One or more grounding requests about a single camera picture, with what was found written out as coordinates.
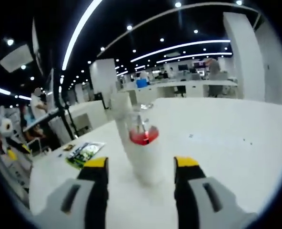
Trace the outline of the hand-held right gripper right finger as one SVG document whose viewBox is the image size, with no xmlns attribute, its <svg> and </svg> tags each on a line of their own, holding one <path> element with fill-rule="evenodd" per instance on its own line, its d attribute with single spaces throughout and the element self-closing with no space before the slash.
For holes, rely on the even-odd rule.
<svg viewBox="0 0 282 229">
<path fill-rule="evenodd" d="M 195 159 L 175 156 L 174 175 L 180 229 L 245 229 L 257 219 L 239 207 L 226 186 L 207 177 Z"/>
</svg>

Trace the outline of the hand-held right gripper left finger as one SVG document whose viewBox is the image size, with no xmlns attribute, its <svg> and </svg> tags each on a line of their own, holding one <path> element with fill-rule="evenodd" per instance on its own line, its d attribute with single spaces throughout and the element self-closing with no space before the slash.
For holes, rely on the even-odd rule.
<svg viewBox="0 0 282 229">
<path fill-rule="evenodd" d="M 48 156 L 32 169 L 32 213 L 40 229 L 104 229 L 108 158 L 87 161 L 81 169 Z"/>
</svg>

